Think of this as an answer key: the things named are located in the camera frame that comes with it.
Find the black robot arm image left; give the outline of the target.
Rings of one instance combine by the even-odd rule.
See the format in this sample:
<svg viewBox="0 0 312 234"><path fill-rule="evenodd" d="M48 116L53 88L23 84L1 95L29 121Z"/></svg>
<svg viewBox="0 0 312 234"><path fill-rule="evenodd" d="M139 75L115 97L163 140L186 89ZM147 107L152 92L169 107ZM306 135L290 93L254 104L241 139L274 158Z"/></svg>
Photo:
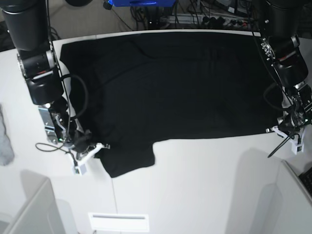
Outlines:
<svg viewBox="0 0 312 234"><path fill-rule="evenodd" d="M32 102L38 106L48 141L87 154L95 148L90 131L80 131L76 120L87 108L88 91L77 75L61 75L51 39L46 0L2 0L0 8L9 35L17 49L19 68ZM83 88L82 109L72 116L64 80L74 78Z"/></svg>

